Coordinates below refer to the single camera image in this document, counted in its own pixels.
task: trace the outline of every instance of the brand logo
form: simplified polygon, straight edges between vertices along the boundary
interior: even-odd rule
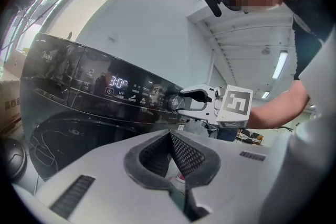
[[[45,58],[45,59],[51,61],[53,57],[50,55],[50,53],[47,54],[47,53],[44,51],[44,52],[42,52],[42,58]]]
[[[224,109],[241,115],[247,115],[250,102],[250,93],[229,91],[225,100]]]

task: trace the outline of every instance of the ceiling light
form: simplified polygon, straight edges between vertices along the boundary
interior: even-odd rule
[[[266,91],[261,98],[262,99],[266,99],[268,97],[268,95],[269,95],[269,91]]]
[[[280,76],[280,74],[282,72],[282,69],[284,68],[284,65],[286,63],[287,57],[288,57],[288,52],[287,51],[281,51],[280,52],[278,65],[277,65],[277,68],[275,69],[275,72],[273,74],[274,79],[277,79]]]

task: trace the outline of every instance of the digital display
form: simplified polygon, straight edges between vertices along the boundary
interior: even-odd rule
[[[118,89],[121,89],[122,87],[128,86],[128,81],[122,78],[117,78],[116,76],[112,76],[110,86],[116,86]]]

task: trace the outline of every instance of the black washing machine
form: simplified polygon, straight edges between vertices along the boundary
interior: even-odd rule
[[[50,178],[92,149],[178,129],[171,100],[181,87],[104,52],[38,33],[21,77],[30,159]]]

